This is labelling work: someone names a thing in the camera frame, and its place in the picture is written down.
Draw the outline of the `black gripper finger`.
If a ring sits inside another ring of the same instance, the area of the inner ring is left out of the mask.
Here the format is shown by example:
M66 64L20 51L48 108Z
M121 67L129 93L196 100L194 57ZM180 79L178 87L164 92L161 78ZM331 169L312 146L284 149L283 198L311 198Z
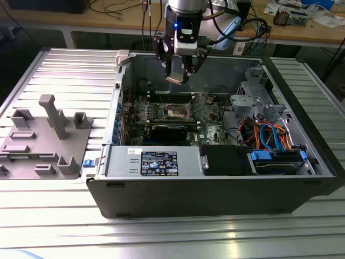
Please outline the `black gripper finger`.
M208 54L209 54L208 49L203 49L201 51L197 51L196 52L196 57L197 57L197 63L196 64L193 64L192 56L186 56L186 55L182 56L182 63L184 65L182 84L185 84L189 80L192 73L198 72L198 70L201 68L204 61L206 60Z
M174 55L174 39L168 35L152 37L156 58L161 61L165 68L164 77L171 74L171 61Z

